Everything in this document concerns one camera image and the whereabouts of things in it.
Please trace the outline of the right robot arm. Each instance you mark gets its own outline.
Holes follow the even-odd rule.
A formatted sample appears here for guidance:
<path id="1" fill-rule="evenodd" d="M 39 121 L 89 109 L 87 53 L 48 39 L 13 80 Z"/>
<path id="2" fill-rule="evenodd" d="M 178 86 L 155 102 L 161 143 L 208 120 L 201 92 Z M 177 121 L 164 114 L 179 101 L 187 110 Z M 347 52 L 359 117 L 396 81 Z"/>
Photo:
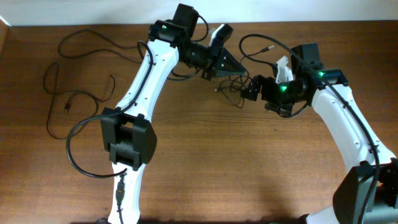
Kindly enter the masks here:
<path id="1" fill-rule="evenodd" d="M 266 101 L 284 118 L 304 102 L 322 118 L 343 158 L 346 177 L 333 203 L 300 217 L 300 223 L 396 223 L 397 158 L 383 145 L 360 112 L 339 69 L 325 70 L 317 44 L 298 45 L 275 65 L 273 77 L 252 78 L 243 98 Z"/>

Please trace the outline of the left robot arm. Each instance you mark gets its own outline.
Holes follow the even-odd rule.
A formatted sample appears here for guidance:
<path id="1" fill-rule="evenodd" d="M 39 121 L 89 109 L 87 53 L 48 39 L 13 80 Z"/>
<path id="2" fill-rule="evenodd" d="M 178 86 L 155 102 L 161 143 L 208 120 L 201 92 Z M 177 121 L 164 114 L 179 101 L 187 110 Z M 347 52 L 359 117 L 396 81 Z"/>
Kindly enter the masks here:
<path id="1" fill-rule="evenodd" d="M 242 75 L 245 68 L 225 49 L 233 28 L 222 24 L 208 45 L 192 40 L 195 22 L 157 21 L 149 28 L 148 49 L 132 85 L 114 109 L 102 112 L 104 148 L 112 162 L 114 193 L 106 223 L 137 223 L 142 176 L 157 137 L 152 115 L 169 73 L 178 62 L 204 71 L 204 77 Z"/>

